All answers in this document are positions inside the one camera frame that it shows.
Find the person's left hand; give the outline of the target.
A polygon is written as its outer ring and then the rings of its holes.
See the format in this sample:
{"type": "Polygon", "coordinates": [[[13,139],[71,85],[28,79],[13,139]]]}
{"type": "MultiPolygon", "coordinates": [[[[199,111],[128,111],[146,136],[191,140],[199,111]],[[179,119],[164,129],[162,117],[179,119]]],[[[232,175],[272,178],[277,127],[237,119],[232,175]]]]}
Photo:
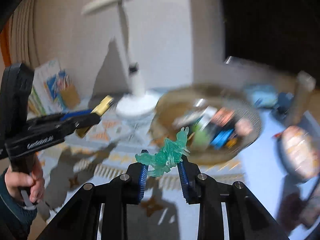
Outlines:
{"type": "Polygon", "coordinates": [[[17,201],[23,201],[20,193],[20,188],[22,187],[30,189],[29,200],[32,203],[38,203],[43,199],[43,170],[37,156],[34,157],[33,170],[30,175],[23,172],[14,172],[12,167],[9,166],[5,173],[4,180],[8,193],[17,201]]]}

